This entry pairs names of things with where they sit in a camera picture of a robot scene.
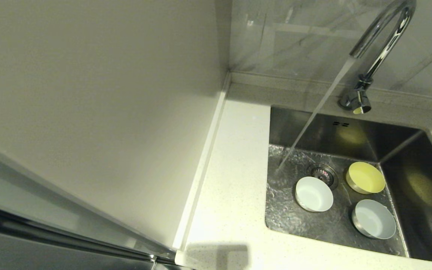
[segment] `white countertop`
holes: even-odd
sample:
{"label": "white countertop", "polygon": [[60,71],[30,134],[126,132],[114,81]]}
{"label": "white countertop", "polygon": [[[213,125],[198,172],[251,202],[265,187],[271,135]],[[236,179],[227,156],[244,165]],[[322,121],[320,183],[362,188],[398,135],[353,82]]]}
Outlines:
{"label": "white countertop", "polygon": [[[177,252],[176,263],[197,270],[432,269],[430,261],[340,246],[266,227],[270,104],[287,100],[291,104],[286,105],[307,110],[308,99],[296,101],[298,95],[281,90],[268,94],[267,88],[253,85],[231,86],[186,248]],[[322,113],[348,116],[334,101],[331,97]],[[373,104],[375,112],[366,119],[427,126],[432,137],[432,111],[394,109]]]}

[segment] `yellow bowl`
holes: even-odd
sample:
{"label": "yellow bowl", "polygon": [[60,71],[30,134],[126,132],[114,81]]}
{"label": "yellow bowl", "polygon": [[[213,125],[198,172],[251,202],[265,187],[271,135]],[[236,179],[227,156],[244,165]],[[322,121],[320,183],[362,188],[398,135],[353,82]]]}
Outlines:
{"label": "yellow bowl", "polygon": [[346,173],[346,181],[353,190],[361,194],[378,193],[386,186],[383,174],[365,162],[351,164]]}

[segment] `drain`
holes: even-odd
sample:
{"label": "drain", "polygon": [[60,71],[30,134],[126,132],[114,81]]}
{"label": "drain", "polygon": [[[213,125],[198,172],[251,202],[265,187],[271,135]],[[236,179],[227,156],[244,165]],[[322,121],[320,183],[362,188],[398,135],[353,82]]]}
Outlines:
{"label": "drain", "polygon": [[307,168],[307,174],[323,181],[331,190],[334,190],[338,186],[339,181],[336,172],[326,164],[311,164]]}

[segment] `faucet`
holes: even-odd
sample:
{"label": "faucet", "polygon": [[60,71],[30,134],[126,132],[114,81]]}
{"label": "faucet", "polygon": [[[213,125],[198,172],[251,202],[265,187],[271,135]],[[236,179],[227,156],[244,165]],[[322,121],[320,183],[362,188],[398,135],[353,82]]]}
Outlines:
{"label": "faucet", "polygon": [[348,91],[341,97],[338,102],[339,106],[345,110],[353,111],[354,114],[367,113],[371,110],[371,104],[366,90],[373,82],[372,76],[389,55],[389,52],[393,49],[399,38],[403,35],[410,20],[413,18],[415,9],[416,0],[395,0],[374,19],[366,32],[361,36],[358,43],[356,43],[353,50],[349,53],[350,56],[361,58],[382,29],[387,26],[396,14],[401,13],[392,34],[387,39],[379,55],[374,59],[369,70],[358,76],[359,82],[356,84],[354,90]]}

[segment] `water splash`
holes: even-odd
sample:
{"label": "water splash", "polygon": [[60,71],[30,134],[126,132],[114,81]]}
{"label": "water splash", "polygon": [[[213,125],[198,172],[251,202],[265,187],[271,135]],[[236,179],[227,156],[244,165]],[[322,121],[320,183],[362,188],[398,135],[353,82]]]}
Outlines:
{"label": "water splash", "polygon": [[353,66],[353,64],[355,62],[356,62],[356,58],[354,58],[352,56],[348,57],[348,59],[346,60],[346,63],[344,63],[344,65],[341,68],[341,70],[339,71],[338,75],[336,76],[336,78],[334,78],[334,81],[331,84],[331,86],[328,88],[328,90],[326,91],[326,94],[324,94],[324,96],[322,97],[321,101],[319,101],[318,106],[312,112],[310,118],[307,120],[307,122],[304,125],[303,129],[298,134],[298,137],[296,138],[296,140],[294,141],[293,145],[289,149],[289,152],[283,158],[283,161],[281,161],[281,164],[279,164],[279,167],[276,169],[276,171],[278,171],[283,166],[283,164],[286,162],[286,160],[288,159],[288,157],[293,153],[294,148],[296,147],[296,144],[299,142],[299,140],[301,139],[301,137],[303,136],[303,134],[307,130],[308,126],[311,124],[312,120],[319,113],[319,111],[323,107],[324,103],[326,103],[326,100],[329,98],[329,96],[334,91],[334,89],[336,88],[336,86],[338,85],[338,83],[341,81],[341,79],[344,77],[344,75],[346,75],[346,73],[348,73],[348,71],[350,70],[351,66]]}

